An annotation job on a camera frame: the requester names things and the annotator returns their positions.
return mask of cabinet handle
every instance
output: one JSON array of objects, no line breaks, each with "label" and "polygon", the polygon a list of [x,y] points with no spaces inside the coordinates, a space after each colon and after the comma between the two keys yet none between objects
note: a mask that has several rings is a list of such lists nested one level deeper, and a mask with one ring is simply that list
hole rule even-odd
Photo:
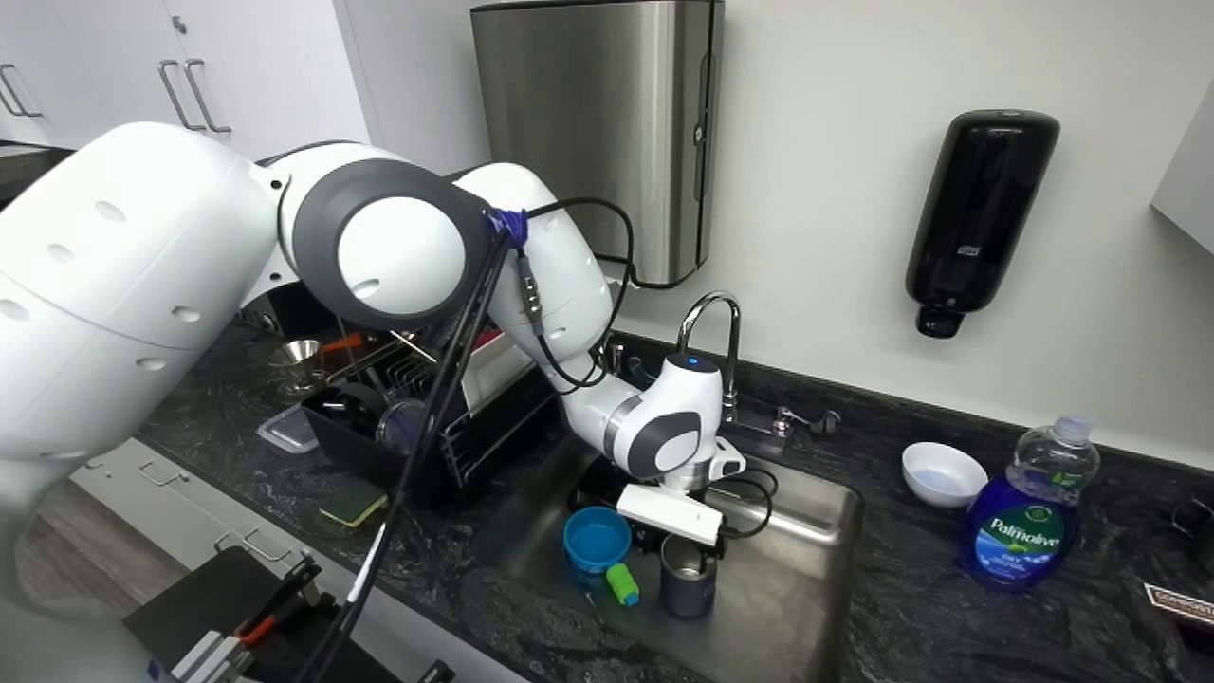
[{"label": "cabinet handle", "polygon": [[176,122],[180,122],[187,129],[206,133],[206,126],[198,126],[198,122],[187,117],[170,68],[180,72],[176,60],[159,60],[159,82],[163,82],[163,90],[168,90],[168,101],[175,101],[175,112],[176,112]]},{"label": "cabinet handle", "polygon": [[23,96],[12,86],[7,72],[16,72],[16,63],[0,63],[4,90],[12,96],[12,101],[4,101],[4,111],[16,112],[16,117],[42,117],[37,111],[28,111],[28,107],[23,101]]},{"label": "cabinet handle", "polygon": [[200,86],[198,86],[198,78],[193,78],[193,68],[206,68],[206,60],[187,60],[187,78],[190,78],[190,90],[193,90],[193,97],[198,97],[198,107],[200,107],[206,126],[207,126],[212,133],[218,133],[218,138],[232,138],[232,126],[216,126],[212,107],[206,107],[206,96],[200,96]]}]

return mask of wall-mounted dispenser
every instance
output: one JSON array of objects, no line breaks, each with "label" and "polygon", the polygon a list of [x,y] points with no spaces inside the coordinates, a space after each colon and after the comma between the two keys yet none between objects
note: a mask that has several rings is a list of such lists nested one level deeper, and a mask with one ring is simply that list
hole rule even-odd
[{"label": "wall-mounted dispenser", "polygon": [[[471,12],[491,158],[557,198],[608,198],[638,224],[638,277],[673,286],[708,258],[705,192],[725,0],[557,0]],[[599,255],[610,214],[572,210]]]},{"label": "wall-mounted dispenser", "polygon": [[907,289],[919,329],[953,336],[967,310],[990,305],[1052,163],[1058,122],[1026,111],[953,117],[926,198]]}]

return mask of bottle cap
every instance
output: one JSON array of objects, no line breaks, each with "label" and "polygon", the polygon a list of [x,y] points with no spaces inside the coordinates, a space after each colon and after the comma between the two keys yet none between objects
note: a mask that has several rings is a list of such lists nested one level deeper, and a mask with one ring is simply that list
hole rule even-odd
[{"label": "bottle cap", "polygon": [[1092,423],[1083,417],[1063,415],[1055,423],[1058,441],[1079,448],[1092,436]]}]

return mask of white bowl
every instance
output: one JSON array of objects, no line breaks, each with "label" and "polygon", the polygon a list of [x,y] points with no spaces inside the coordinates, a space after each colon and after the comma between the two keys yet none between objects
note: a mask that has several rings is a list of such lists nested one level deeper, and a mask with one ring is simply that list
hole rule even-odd
[{"label": "white bowl", "polygon": [[919,499],[936,508],[962,508],[990,480],[979,458],[931,441],[907,445],[904,478]]}]

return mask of stainless steel panel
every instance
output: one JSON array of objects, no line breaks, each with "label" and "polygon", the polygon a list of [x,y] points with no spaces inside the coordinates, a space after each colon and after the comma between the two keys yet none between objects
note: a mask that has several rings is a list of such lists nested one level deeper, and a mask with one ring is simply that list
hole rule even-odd
[{"label": "stainless steel panel", "polygon": [[[495,2],[472,12],[488,148],[557,198],[608,198],[638,224],[638,277],[708,258],[705,148],[719,0]],[[575,210],[599,255],[620,229]]]}]

